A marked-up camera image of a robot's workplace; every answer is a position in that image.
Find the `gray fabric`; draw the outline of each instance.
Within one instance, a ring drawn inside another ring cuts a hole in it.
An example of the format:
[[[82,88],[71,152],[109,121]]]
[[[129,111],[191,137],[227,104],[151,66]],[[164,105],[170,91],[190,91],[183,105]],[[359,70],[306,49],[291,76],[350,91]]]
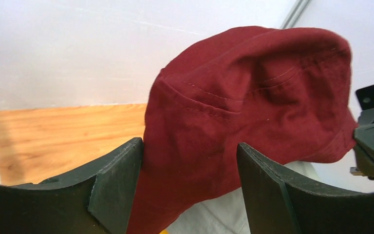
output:
[[[285,166],[320,181],[311,163],[297,161]],[[167,231],[169,234],[250,234],[242,189],[195,204],[182,213]]]

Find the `white backdrop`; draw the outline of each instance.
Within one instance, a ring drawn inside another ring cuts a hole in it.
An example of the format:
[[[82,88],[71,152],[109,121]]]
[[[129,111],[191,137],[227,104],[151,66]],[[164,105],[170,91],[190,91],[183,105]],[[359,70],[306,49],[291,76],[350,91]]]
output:
[[[235,26],[280,27],[295,0],[0,0],[0,110],[145,103],[159,70]]]
[[[326,28],[350,42],[353,52],[350,107],[354,116],[359,117],[360,106],[354,91],[374,84],[374,1],[312,0],[296,27]],[[326,183],[356,191],[374,191],[374,182],[349,174],[352,166],[355,166],[353,152],[338,163],[315,164]]]

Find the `metal rod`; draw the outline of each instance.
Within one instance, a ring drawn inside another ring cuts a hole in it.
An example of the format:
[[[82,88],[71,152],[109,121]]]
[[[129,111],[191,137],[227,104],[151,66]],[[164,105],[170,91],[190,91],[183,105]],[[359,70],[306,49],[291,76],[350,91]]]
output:
[[[293,28],[310,2],[311,0],[297,0],[281,25],[281,29]]]

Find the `wood surface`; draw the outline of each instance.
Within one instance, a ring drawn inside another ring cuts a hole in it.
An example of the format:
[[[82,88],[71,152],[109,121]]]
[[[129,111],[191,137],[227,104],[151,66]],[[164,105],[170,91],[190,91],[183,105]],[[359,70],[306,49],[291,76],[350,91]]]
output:
[[[0,111],[4,185],[39,183],[144,132],[145,104]]]

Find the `maroon fabric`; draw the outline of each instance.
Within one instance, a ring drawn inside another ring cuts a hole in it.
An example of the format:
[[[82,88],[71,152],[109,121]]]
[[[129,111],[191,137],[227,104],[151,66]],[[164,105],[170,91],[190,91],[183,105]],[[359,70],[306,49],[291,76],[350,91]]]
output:
[[[354,145],[351,52],[317,28],[233,28],[161,70],[128,234],[157,234],[193,204],[241,186],[237,144],[281,164],[331,163]]]

